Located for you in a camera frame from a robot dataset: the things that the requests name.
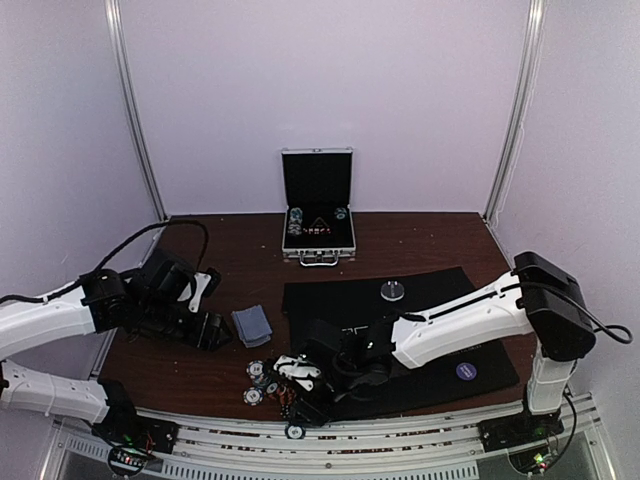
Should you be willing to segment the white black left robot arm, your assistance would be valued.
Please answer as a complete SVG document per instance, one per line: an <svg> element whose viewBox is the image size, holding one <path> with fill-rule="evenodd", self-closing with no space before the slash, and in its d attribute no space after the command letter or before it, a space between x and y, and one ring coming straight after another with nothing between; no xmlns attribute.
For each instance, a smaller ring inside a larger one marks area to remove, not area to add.
<svg viewBox="0 0 640 480"><path fill-rule="evenodd" d="M123 329L205 352L229 343L224 318L202 303L221 281L218 271L200 271L162 250L138 268L117 272L108 263L142 235L174 225L207 228L197 220L165 220L126 238L91 271L41 296L1 299L1 406L60 415L102 427L123 444L137 442L144 424L117 381L73 380L22 367L12 356L60 339Z"/></svg>

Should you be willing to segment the stack of poker chips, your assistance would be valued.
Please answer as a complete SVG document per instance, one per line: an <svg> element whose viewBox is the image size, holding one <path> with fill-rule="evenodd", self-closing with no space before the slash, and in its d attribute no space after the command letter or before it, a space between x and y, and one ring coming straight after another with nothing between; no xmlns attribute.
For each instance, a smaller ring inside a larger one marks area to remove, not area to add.
<svg viewBox="0 0 640 480"><path fill-rule="evenodd" d="M251 361L247 365L246 373L249 376L252 384L255 386L263 385L267 380L267 374L265 373L265 364L261 360Z"/></svg>

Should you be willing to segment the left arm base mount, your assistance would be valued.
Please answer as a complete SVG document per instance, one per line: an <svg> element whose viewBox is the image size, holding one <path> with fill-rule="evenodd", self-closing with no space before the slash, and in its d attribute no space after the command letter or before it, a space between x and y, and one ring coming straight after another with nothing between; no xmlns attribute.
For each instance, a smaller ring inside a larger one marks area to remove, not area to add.
<svg viewBox="0 0 640 480"><path fill-rule="evenodd" d="M106 463L119 478L160 468L163 460L159 455L173 452L179 431L175 422L139 415L86 424L94 436L108 445Z"/></svg>

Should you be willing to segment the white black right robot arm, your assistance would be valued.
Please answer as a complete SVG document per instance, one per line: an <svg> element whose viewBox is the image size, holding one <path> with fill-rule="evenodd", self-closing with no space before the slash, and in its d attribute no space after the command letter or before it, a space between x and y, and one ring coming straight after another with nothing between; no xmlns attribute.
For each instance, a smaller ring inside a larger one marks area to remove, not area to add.
<svg viewBox="0 0 640 480"><path fill-rule="evenodd" d="M536 349L513 419L519 440L551 424L577 363L598 335L628 345L631 331L585 305L577 280L533 252L479 289L450 269L404 278L295 283L285 288L291 354L276 365L296 389L292 423L386 415L449 403L515 384L506 338Z"/></svg>

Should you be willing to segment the purple small blind button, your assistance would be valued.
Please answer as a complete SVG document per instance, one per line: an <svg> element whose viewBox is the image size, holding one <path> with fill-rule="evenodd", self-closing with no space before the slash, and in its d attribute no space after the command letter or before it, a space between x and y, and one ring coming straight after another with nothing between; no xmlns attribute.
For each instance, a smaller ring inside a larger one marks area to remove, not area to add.
<svg viewBox="0 0 640 480"><path fill-rule="evenodd" d="M466 382L473 381L477 378L478 370L476 366L469 362L461 362L455 369L457 377Z"/></svg>

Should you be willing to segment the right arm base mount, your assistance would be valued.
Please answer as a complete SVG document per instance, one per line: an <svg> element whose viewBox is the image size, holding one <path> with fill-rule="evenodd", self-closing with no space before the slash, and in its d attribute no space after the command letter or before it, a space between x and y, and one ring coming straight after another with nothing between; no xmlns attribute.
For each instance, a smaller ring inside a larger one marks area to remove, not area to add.
<svg viewBox="0 0 640 480"><path fill-rule="evenodd" d="M565 428L555 415L525 412L478 424L485 452L506 450L514 470L523 475L544 474L559 455L559 435Z"/></svg>

